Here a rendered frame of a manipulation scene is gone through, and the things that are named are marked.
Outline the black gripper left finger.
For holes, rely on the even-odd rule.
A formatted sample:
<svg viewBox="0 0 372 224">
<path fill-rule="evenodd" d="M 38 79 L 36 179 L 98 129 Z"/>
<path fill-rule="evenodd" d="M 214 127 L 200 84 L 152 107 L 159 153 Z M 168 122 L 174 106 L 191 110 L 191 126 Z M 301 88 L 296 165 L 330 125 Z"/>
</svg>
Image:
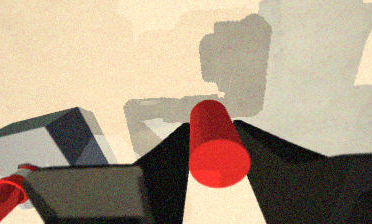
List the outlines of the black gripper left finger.
<svg viewBox="0 0 372 224">
<path fill-rule="evenodd" d="M 49 218 L 134 216 L 140 224 L 183 224 L 190 123 L 181 124 L 133 163 L 37 168 L 23 189 Z"/>
</svg>

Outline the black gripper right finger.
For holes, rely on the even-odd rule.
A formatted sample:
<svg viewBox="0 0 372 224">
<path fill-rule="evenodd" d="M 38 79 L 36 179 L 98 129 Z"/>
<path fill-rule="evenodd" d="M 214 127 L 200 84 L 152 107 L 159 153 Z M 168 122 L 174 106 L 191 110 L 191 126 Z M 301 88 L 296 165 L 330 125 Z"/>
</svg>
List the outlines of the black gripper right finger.
<svg viewBox="0 0 372 224">
<path fill-rule="evenodd" d="M 242 120 L 233 124 L 265 224 L 345 224 L 357 197 L 372 191 L 372 152 L 328 157 Z"/>
</svg>

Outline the grey block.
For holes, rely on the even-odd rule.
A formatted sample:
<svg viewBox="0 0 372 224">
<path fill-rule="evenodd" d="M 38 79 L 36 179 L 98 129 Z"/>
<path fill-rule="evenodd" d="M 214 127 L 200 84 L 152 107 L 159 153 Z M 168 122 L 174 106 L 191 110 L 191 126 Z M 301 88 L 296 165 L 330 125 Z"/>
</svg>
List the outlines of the grey block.
<svg viewBox="0 0 372 224">
<path fill-rule="evenodd" d="M 78 107 L 0 128 L 0 179 L 36 168 L 109 164 Z"/>
</svg>

